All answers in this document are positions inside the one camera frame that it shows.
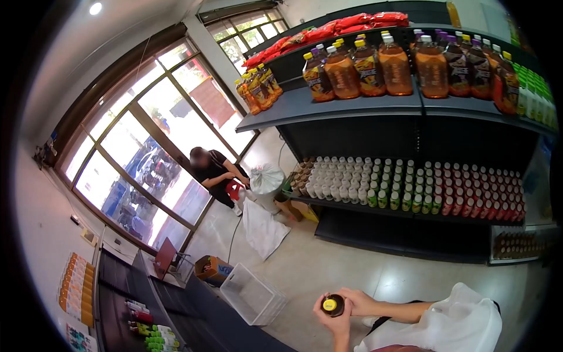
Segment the red chair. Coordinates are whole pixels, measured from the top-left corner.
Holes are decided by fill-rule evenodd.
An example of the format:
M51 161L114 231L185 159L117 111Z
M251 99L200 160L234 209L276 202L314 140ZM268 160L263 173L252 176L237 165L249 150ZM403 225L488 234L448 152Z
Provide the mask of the red chair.
M239 189L242 187L244 186L232 179L225 187L225 191L229 194L231 200L239 200Z

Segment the white trash bag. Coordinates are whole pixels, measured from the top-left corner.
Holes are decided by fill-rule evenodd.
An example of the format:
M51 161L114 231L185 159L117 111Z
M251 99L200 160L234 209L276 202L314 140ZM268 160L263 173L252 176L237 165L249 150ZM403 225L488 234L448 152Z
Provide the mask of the white trash bag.
M263 260L274 253L291 230L248 198L244 200L243 225L248 244Z
M250 171L250 188L258 202L272 214L280 211L274 204L274 196L281 192L285 182L283 170L269 163L252 168Z

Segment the yellow bottle cap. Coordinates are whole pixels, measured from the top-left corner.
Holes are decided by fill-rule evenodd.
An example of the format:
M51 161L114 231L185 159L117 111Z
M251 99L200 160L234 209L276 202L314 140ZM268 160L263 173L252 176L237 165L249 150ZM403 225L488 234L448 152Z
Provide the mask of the yellow bottle cap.
M333 311L336 309L336 301L332 298L323 302L323 309L327 311Z

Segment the white sack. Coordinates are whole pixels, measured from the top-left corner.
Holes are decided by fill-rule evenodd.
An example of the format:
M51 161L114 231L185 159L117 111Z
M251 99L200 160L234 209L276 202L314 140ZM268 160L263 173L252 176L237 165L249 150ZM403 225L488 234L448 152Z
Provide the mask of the white sack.
M248 244L263 260L274 253L291 230L274 220L272 214L248 198L244 200L243 225Z

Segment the white sneaker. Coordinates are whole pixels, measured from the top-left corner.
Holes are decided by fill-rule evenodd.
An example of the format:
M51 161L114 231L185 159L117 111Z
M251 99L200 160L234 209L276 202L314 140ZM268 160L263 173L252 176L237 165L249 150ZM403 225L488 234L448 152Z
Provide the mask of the white sneaker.
M239 206L236 203L235 203L235 206L233 208L233 211L237 216L241 216L243 214L243 211L240 210Z
M376 320L379 318L380 317L365 317L361 319L361 323L367 326L368 328L371 328L373 327L373 324L376 322Z

